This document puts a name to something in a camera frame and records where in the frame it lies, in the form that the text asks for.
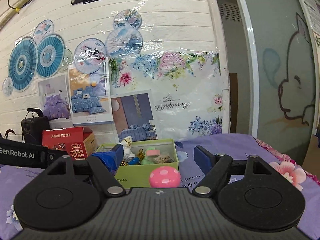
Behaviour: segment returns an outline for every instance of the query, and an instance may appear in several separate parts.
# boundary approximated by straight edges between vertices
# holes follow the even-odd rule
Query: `pink mushroom toy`
[[[178,187],[181,175],[177,169],[170,166],[162,166],[153,170],[149,176],[151,187]]]

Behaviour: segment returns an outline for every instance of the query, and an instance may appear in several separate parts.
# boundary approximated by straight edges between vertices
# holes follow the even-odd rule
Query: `silver screw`
[[[108,188],[108,192],[112,195],[118,195],[123,192],[123,188],[118,187],[118,186],[113,186],[113,187]]]
[[[200,186],[200,187],[197,187],[195,191],[198,194],[204,195],[204,194],[208,194],[211,191],[211,189],[205,186]]]

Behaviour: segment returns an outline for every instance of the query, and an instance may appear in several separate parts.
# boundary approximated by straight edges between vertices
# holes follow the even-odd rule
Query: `pink block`
[[[158,156],[160,155],[160,150],[148,150],[146,151],[146,156]]]
[[[181,175],[177,169],[170,166],[162,166],[153,170],[149,176],[151,187],[179,187]]]

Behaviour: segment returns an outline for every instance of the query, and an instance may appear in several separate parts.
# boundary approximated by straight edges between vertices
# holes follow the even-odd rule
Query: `red box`
[[[85,160],[97,149],[93,132],[83,127],[72,127],[42,132],[42,145],[66,151],[73,160]]]

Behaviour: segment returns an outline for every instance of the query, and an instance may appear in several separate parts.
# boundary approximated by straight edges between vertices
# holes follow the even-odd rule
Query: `brick wall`
[[[219,42],[215,38],[212,14],[216,14],[219,21],[220,16],[217,6],[210,5],[209,8],[211,3],[207,0],[102,0],[72,6],[71,0],[34,0],[0,31],[0,84],[8,76],[8,62],[15,40],[31,35],[31,30],[45,19],[54,22],[55,33],[63,37],[72,52],[86,38],[105,41],[113,30],[116,12],[130,8],[138,10],[143,20],[139,31],[145,44],[141,53],[180,48],[216,50]],[[1,1],[0,12],[6,8]],[[17,135],[10,139],[21,141],[20,122],[26,116],[26,108],[39,107],[37,82],[40,80],[36,75],[28,89],[14,91],[9,98],[0,91],[0,132],[13,129]],[[92,128],[98,144],[114,140],[113,125]]]

